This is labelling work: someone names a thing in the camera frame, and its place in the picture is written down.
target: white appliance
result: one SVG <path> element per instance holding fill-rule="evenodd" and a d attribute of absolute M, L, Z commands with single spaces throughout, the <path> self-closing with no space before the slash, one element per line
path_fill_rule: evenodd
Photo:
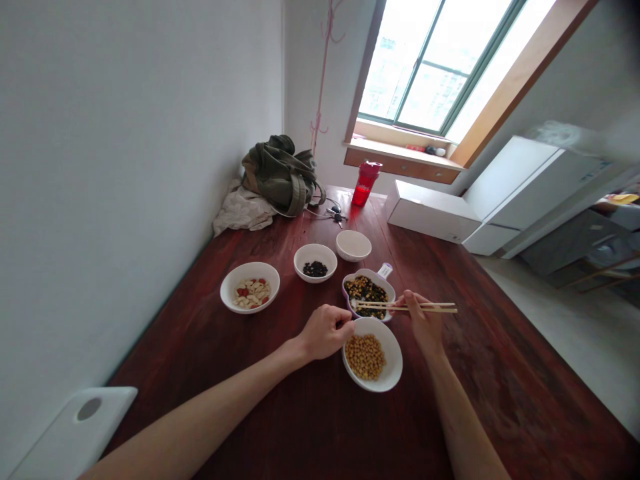
<path fill-rule="evenodd" d="M 464 200 L 396 180 L 385 202 L 387 221 L 442 240 L 461 243 L 480 220 Z"/>
<path fill-rule="evenodd" d="M 493 254 L 610 164 L 512 137 L 463 196 L 482 220 L 463 245 L 471 253 Z"/>
<path fill-rule="evenodd" d="M 73 480 L 100 459 L 138 390 L 88 388 L 76 393 L 9 480 Z"/>

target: wooden table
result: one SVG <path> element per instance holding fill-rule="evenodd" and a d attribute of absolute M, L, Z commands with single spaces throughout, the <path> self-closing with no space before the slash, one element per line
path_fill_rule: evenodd
<path fill-rule="evenodd" d="M 340 232 L 332 220 L 308 213 L 212 240 L 109 382 L 139 392 L 107 452 L 278 348 L 302 330 L 317 306 L 342 306 L 345 275 L 389 262 L 396 292 L 411 287 L 432 301 L 458 305 L 459 313 L 446 318 L 447 354 L 514 479 L 633 472 L 637 442 L 462 246 L 388 225 L 384 196 L 350 209 L 350 190 L 332 187 L 328 195 L 349 216 L 346 228 L 370 238 L 370 256 L 360 264 L 339 259 L 324 283 L 303 282 L 293 270 L 296 249 L 322 243 L 335 250 Z M 236 315 L 222 304 L 220 283 L 250 261 L 276 267 L 280 291 L 266 310 Z M 388 326 L 404 358 L 394 389 L 375 394 L 358 387 L 339 352 L 313 362 L 276 386 L 196 478 L 453 478 L 429 372 L 409 320 Z"/>

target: floor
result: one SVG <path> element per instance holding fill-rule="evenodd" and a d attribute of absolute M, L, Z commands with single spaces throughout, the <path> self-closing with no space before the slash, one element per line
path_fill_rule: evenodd
<path fill-rule="evenodd" d="M 518 258 L 476 259 L 640 441 L 640 310 L 608 289 L 557 290 Z"/>

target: beige cloth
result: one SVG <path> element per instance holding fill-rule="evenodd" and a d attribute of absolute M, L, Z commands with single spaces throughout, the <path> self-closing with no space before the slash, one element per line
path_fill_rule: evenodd
<path fill-rule="evenodd" d="M 224 230 L 262 230 L 273 223 L 275 210 L 260 194 L 240 185 L 240 180 L 232 180 L 225 201 L 213 221 L 213 236 Z"/>

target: chopsticks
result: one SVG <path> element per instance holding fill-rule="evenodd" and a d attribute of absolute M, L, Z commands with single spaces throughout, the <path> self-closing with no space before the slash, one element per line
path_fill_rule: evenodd
<path fill-rule="evenodd" d="M 408 307 L 396 307 L 393 302 L 369 302 L 363 300 L 355 301 L 355 308 L 367 308 L 375 310 L 400 310 L 409 311 Z M 455 307 L 455 303 L 420 303 L 420 310 L 431 313 L 458 313 L 456 308 L 442 308 L 442 307 Z"/>

